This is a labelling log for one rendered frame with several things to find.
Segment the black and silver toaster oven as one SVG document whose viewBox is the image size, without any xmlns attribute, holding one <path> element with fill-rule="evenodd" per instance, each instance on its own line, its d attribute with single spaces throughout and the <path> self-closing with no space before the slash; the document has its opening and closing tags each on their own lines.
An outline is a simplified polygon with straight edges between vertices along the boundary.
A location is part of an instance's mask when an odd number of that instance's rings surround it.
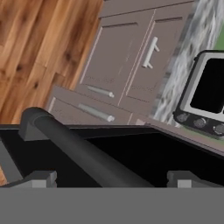
<svg viewBox="0 0 224 224">
<path fill-rule="evenodd" d="M 224 138 L 224 50 L 204 50 L 194 58 L 173 118 L 190 130 Z"/>
</svg>

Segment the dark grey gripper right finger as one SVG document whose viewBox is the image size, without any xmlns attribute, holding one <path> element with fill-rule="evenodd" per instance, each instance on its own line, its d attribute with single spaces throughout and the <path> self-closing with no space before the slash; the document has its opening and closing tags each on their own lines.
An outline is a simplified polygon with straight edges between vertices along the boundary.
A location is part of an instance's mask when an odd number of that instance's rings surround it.
<svg viewBox="0 0 224 224">
<path fill-rule="evenodd" d="M 168 171 L 167 186 L 171 188 L 222 188 L 222 185 L 201 179 L 190 171 Z"/>
</svg>

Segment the grey-brown drawer front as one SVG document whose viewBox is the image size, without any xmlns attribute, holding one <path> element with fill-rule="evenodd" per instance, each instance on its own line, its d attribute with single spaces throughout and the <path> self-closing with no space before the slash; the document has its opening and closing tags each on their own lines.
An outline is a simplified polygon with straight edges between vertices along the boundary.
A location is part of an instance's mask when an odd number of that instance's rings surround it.
<svg viewBox="0 0 224 224">
<path fill-rule="evenodd" d="M 106 18 L 135 11 L 145 11 L 193 2 L 194 0 L 107 0 L 103 3 L 100 17 Z"/>
<path fill-rule="evenodd" d="M 107 122 L 94 115 L 90 115 L 78 108 L 80 103 L 112 115 L 115 120 L 113 122 Z M 132 113 L 129 111 L 58 86 L 52 88 L 46 110 L 64 124 L 127 125 L 130 124 L 132 117 Z"/>
</svg>

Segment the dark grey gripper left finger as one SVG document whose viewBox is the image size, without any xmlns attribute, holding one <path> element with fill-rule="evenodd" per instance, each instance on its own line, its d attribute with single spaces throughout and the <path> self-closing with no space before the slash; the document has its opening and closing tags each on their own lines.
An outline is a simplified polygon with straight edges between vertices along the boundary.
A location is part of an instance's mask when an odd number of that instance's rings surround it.
<svg viewBox="0 0 224 224">
<path fill-rule="evenodd" d="M 5 185 L 16 188 L 56 188 L 56 171 L 34 171 L 22 180 Z"/>
</svg>

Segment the grey-brown cupboard door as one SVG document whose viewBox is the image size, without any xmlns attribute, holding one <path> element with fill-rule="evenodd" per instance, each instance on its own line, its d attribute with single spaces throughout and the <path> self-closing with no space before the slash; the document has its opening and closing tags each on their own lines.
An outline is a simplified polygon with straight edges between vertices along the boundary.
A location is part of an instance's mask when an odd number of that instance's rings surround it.
<svg viewBox="0 0 224 224">
<path fill-rule="evenodd" d="M 116 105 L 150 26 L 150 20 L 104 24 L 76 91 L 98 101 Z M 88 90 L 88 86 L 111 91 L 115 97 L 97 94 Z"/>
<path fill-rule="evenodd" d="M 166 73 L 191 9 L 191 3 L 156 9 L 143 50 L 118 103 L 120 108 L 145 116 L 150 114 L 161 80 Z M 154 37 L 158 37 L 159 52 L 154 52 L 151 56 L 150 63 L 153 68 L 144 68 L 143 63 Z"/>
</svg>

